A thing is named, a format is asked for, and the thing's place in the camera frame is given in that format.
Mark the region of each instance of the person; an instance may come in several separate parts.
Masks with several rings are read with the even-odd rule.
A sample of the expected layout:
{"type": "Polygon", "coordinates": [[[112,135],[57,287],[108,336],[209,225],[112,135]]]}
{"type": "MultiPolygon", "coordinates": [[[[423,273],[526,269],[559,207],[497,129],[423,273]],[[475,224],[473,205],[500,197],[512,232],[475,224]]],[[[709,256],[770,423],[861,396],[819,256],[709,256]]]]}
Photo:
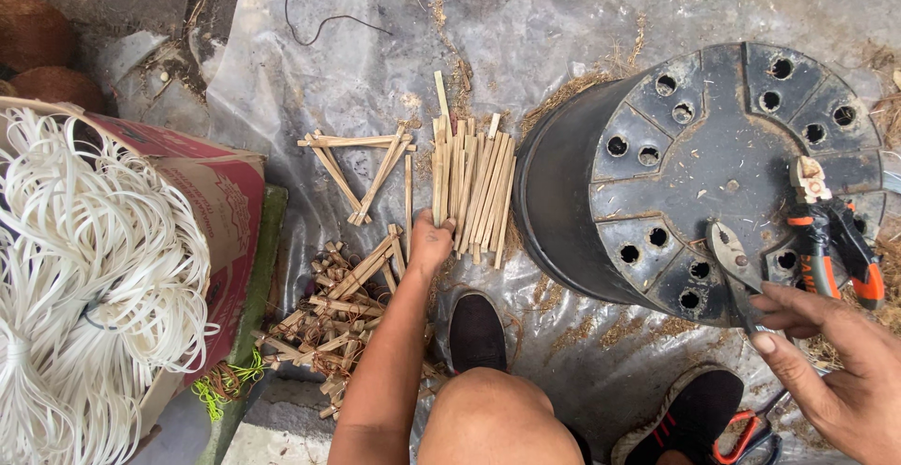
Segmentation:
{"type": "MultiPolygon", "coordinates": [[[[453,220],[433,226],[421,212],[412,229],[406,274],[362,354],[344,397],[330,465],[407,463],[420,386],[428,287],[451,251],[453,220]]],[[[807,420],[837,449],[864,464],[901,456],[901,341],[849,305],[764,283],[752,303],[760,323],[796,338],[823,333],[843,370],[820,378],[791,342],[754,333],[751,343],[788,389],[807,420]]],[[[590,463],[587,449],[554,417],[546,394],[506,373],[504,330],[491,301],[463,294],[449,323],[456,377],[436,395],[418,462],[590,463]]],[[[686,372],[649,425],[614,446],[614,465],[712,462],[711,449],[735,413],[744,385],[725,367],[686,372]]]]}

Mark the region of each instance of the black plastic pot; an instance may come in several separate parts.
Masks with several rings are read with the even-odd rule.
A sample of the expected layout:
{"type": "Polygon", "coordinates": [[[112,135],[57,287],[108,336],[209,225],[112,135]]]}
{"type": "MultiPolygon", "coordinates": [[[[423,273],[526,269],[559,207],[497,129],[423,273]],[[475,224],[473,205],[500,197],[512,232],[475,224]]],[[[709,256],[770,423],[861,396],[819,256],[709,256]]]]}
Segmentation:
{"type": "MultiPolygon", "coordinates": [[[[881,146],[866,106],[812,58],[708,46],[546,114],[519,149],[513,210],[526,251],[560,285],[729,326],[707,222],[735,230],[764,278],[796,283],[789,161],[817,158],[873,240],[886,198],[881,146]]],[[[836,276],[847,279],[841,266],[836,276]]]]}

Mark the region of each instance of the yellow-green string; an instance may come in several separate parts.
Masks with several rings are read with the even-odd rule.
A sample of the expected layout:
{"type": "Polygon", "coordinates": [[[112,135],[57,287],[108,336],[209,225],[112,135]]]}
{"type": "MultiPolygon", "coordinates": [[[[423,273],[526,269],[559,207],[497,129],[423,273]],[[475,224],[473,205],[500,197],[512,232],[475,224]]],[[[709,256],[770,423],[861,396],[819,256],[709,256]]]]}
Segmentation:
{"type": "Polygon", "coordinates": [[[204,377],[194,381],[194,384],[191,386],[191,391],[200,398],[200,401],[204,405],[206,405],[206,412],[210,414],[210,421],[216,422],[220,420],[224,414],[220,408],[221,405],[231,402],[233,398],[239,398],[242,395],[242,390],[248,380],[251,381],[251,386],[253,386],[253,384],[256,384],[257,381],[262,379],[263,370],[265,368],[266,366],[263,365],[263,358],[260,355],[260,352],[254,349],[251,367],[238,367],[236,365],[228,365],[224,362],[220,362],[204,377]],[[228,368],[228,370],[226,370],[226,375],[222,375],[226,368],[228,368]],[[231,371],[231,373],[234,374],[233,377],[227,375],[228,371],[231,371]],[[211,376],[218,377],[218,384],[221,384],[224,393],[220,393],[214,388],[214,382],[213,379],[211,379],[211,376]]]}

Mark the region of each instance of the hand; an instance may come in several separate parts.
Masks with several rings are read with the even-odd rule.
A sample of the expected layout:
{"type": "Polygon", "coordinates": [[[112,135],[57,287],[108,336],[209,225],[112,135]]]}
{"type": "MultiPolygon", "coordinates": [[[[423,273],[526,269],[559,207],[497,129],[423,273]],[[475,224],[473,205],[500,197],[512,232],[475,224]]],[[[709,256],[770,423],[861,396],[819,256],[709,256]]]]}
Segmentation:
{"type": "Polygon", "coordinates": [[[829,443],[864,464],[901,456],[901,340],[850,305],[769,282],[751,303],[760,324],[794,338],[823,333],[844,369],[820,378],[804,354],[774,333],[751,343],[794,397],[807,421],[829,443]]]}
{"type": "Polygon", "coordinates": [[[451,234],[457,220],[453,217],[444,221],[442,227],[434,226],[431,209],[424,209],[416,216],[410,240],[410,262],[407,269],[419,270],[432,278],[444,260],[451,254],[453,240],[451,234]]]}

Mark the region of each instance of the transparent plastic tarp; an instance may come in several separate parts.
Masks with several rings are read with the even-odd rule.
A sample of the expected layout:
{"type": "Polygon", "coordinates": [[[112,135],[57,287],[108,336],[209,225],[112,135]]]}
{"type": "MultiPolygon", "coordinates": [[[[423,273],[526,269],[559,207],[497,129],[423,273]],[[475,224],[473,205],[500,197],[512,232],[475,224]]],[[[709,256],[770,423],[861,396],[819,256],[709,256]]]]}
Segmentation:
{"type": "MultiPolygon", "coordinates": [[[[446,20],[439,33],[429,5],[435,1],[288,0],[288,17],[303,41],[313,38],[321,20],[340,14],[392,32],[339,20],[326,23],[311,46],[292,38],[285,0],[238,2],[207,91],[210,136],[268,154],[267,180],[288,188],[281,252],[285,309],[304,293],[309,262],[325,241],[343,240],[350,252],[365,256],[389,223],[405,220],[403,164],[378,192],[373,222],[356,227],[347,223],[351,208],[337,185],[298,139],[314,129],[349,137],[391,134],[396,119],[416,118],[424,127],[412,134],[422,153],[438,112],[433,71],[449,76],[458,57],[472,67],[473,116],[509,110],[501,129],[519,138],[523,114],[572,76],[595,63],[609,68],[617,51],[625,60],[640,13],[647,25],[638,68],[718,42],[756,39],[825,62],[870,102],[880,90],[862,65],[865,50],[897,41],[901,32],[892,0],[442,0],[446,20]]],[[[333,152],[361,197],[384,150],[333,152]]],[[[414,207],[430,206],[431,182],[414,175],[413,186],[414,207]]],[[[445,325],[454,296],[466,287],[489,293],[504,323],[511,316],[522,323],[521,333],[515,324],[506,328],[512,373],[545,390],[557,417],[587,438],[598,461],[609,459],[620,435],[646,423],[670,383],[698,363],[717,361],[737,371],[747,386],[742,407],[760,408],[780,389],[736,330],[685,329],[663,314],[579,297],[541,277],[522,251],[500,271],[473,267],[464,258],[442,284],[450,290],[439,294],[433,309],[435,352],[447,359],[445,325]]],[[[426,400],[417,411],[412,456],[430,407],[426,400]]],[[[784,462],[845,460],[835,450],[821,450],[803,423],[793,425],[799,417],[794,409],[778,427],[784,462]]]]}

